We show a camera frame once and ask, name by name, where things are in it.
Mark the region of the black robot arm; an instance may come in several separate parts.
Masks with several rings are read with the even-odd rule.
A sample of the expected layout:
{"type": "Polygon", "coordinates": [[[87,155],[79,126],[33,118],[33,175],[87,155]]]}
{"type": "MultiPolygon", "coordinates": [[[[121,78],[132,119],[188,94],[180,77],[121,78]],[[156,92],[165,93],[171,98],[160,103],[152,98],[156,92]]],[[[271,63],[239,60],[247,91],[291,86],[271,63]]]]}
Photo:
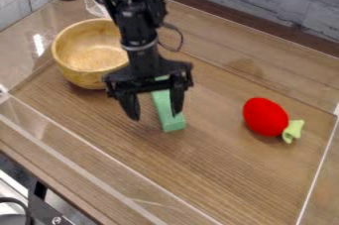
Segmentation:
{"type": "Polygon", "coordinates": [[[137,120],[137,95],[167,90],[171,113],[179,114],[183,111],[185,91],[193,86],[193,66],[187,61],[165,58],[159,52],[163,43],[157,29],[172,27],[164,22],[164,0],[95,1],[104,7],[117,27],[120,46],[128,58],[127,66],[103,78],[107,95],[117,100],[127,116],[137,120]]]}

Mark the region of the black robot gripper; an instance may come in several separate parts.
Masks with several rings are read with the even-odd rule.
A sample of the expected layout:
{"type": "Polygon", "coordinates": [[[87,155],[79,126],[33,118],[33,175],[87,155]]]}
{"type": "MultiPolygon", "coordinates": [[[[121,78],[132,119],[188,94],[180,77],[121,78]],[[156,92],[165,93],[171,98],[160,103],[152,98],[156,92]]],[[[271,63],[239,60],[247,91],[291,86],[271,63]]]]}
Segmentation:
{"type": "Polygon", "coordinates": [[[169,89],[172,115],[183,110],[184,92],[193,85],[192,64],[161,56],[157,46],[144,50],[127,50],[128,64],[103,77],[108,97],[117,99],[125,115],[131,120],[140,119],[140,105],[136,93],[169,89]],[[159,84],[153,79],[161,76],[181,77],[159,84]]]}

